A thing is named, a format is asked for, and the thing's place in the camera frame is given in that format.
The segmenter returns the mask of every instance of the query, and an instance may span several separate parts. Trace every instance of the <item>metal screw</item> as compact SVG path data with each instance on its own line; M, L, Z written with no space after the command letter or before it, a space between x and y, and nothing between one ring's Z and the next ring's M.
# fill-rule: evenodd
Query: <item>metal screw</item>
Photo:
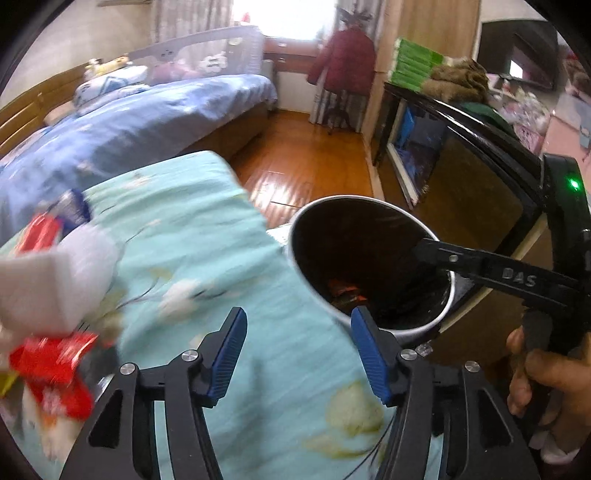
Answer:
M122 375L130 375L135 372L135 365L134 364L123 364L119 369Z
M480 365L473 360L468 360L464 366L466 367L466 370L473 374L477 374L480 371Z
M413 361L417 359L417 353L414 350L411 349L404 349L402 352L400 352L400 356L402 358L404 358L405 360L409 360L409 361Z
M192 362L198 356L199 356L198 351L196 351L196 350L187 350L186 352L183 352L183 354L181 355L181 358L183 360L185 360L186 362Z
M415 348L415 351L422 357L429 356L433 353L433 347L431 346L431 340L426 343L422 343Z

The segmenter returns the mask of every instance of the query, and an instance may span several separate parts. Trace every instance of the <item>sunlight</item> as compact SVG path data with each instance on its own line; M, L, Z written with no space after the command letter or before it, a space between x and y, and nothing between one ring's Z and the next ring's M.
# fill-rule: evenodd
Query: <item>sunlight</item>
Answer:
M251 24L259 26L268 37L312 40L318 32L332 26L334 0L235 0L234 20L246 13Z

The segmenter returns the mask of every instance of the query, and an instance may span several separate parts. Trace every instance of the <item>red packaging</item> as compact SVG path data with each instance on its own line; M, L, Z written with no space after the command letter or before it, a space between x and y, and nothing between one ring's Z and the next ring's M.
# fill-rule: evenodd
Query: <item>red packaging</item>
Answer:
M52 247L59 240L61 227L61 222L51 215L36 215L24 231L15 251L24 253Z
M26 380L45 413L86 420L94 401L76 370L97 338L86 332L63 339L29 337L10 354L10 367Z

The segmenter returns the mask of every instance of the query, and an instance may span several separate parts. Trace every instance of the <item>stack of books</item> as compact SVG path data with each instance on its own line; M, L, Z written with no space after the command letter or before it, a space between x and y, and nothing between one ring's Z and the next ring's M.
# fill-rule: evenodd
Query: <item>stack of books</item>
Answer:
M399 38L394 44L389 82L419 92L434 65L443 63L443 55L415 42Z

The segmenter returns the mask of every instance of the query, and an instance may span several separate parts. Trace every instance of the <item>wooden bed frame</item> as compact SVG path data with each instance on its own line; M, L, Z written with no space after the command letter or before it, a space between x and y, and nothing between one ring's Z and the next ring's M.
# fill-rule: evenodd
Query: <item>wooden bed frame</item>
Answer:
M54 75L0 110L0 158L42 128L43 120L51 110L72 100L74 91L84 81L85 66L80 65ZM267 124L268 109L262 102L178 154L212 150L230 160L250 140L262 133Z

